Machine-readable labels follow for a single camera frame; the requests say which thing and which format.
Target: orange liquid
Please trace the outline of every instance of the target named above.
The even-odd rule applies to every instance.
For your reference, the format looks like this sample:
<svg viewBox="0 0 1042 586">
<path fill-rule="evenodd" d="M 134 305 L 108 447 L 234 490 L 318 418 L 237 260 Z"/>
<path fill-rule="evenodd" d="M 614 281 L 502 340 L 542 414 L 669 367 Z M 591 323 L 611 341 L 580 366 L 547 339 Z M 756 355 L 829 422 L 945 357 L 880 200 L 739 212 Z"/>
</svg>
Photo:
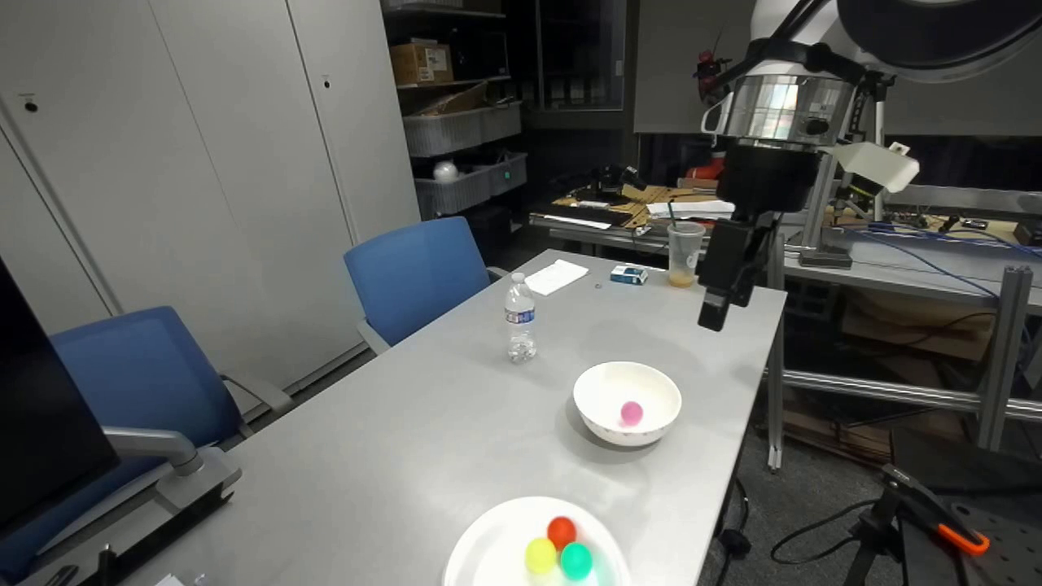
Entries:
<svg viewBox="0 0 1042 586">
<path fill-rule="evenodd" d="M 695 275 L 686 272 L 669 271 L 669 284 L 673 287 L 691 287 Z"/>
</svg>

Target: white ball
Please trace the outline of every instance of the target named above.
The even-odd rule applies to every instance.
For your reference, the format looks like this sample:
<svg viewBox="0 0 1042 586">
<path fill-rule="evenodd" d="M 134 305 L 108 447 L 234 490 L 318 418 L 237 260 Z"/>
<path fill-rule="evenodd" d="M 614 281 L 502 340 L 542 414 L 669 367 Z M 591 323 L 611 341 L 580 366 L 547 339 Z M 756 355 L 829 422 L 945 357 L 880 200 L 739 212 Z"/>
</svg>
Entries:
<svg viewBox="0 0 1042 586">
<path fill-rule="evenodd" d="M 451 161 L 442 161 L 435 165 L 435 180 L 448 182 L 460 177 L 460 170 Z"/>
</svg>

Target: chair armrest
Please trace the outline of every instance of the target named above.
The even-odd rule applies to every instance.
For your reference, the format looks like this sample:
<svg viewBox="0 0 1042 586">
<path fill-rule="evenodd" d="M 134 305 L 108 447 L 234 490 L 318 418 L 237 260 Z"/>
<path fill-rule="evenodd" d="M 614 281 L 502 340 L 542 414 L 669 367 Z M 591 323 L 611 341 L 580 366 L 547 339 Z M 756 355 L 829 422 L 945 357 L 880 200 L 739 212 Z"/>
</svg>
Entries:
<svg viewBox="0 0 1042 586">
<path fill-rule="evenodd" d="M 499 267 L 485 267 L 485 270 L 489 271 L 489 276 L 492 278 L 493 283 L 511 274 Z"/>
<path fill-rule="evenodd" d="M 369 344 L 369 349 L 376 352 L 376 356 L 380 356 L 391 349 L 391 344 L 388 344 L 365 319 L 358 322 L 357 328 L 358 334 L 362 334 L 362 339 Z"/>
<path fill-rule="evenodd" d="M 281 389 L 267 381 L 253 379 L 242 372 L 222 372 L 221 381 L 231 383 L 247 393 L 253 395 L 260 402 L 267 405 L 275 413 L 286 413 L 293 408 L 293 399 Z"/>
</svg>

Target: yellow ball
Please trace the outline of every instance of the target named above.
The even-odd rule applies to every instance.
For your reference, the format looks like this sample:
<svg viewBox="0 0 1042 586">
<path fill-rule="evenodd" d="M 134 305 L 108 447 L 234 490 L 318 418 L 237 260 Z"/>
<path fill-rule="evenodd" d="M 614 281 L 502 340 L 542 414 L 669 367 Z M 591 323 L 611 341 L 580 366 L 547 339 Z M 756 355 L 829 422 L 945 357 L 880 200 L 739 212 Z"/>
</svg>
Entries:
<svg viewBox="0 0 1042 586">
<path fill-rule="evenodd" d="M 524 565 L 532 573 L 546 573 L 556 564 L 557 548 L 545 537 L 532 539 L 524 550 Z"/>
</svg>

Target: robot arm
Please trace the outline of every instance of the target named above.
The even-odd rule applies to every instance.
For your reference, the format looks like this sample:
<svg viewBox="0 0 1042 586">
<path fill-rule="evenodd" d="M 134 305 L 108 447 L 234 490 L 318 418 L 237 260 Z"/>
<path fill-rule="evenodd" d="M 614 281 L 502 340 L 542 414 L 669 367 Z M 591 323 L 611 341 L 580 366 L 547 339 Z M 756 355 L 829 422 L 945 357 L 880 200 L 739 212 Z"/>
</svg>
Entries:
<svg viewBox="0 0 1042 586">
<path fill-rule="evenodd" d="M 748 303 L 782 215 L 803 209 L 822 152 L 868 189 L 900 191 L 918 172 L 903 152 L 836 146 L 867 79 L 973 76 L 1040 26 L 1042 3 L 1024 0 L 760 0 L 745 59 L 714 83 L 735 90 L 703 119 L 703 131 L 730 138 L 717 195 L 735 214 L 714 227 L 702 263 L 699 325 L 720 331 L 731 303 Z"/>
</svg>

